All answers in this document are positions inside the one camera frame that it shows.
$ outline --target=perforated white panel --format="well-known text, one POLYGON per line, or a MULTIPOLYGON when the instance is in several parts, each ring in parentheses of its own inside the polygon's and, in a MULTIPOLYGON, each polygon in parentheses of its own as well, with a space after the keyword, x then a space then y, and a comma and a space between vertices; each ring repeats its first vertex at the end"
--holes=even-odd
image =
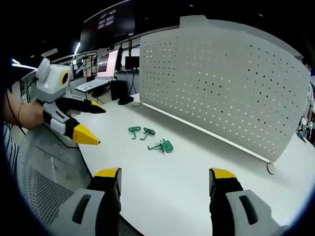
POLYGON ((276 161, 303 113, 309 72, 255 36, 181 25, 141 38, 140 77, 141 101, 276 161))

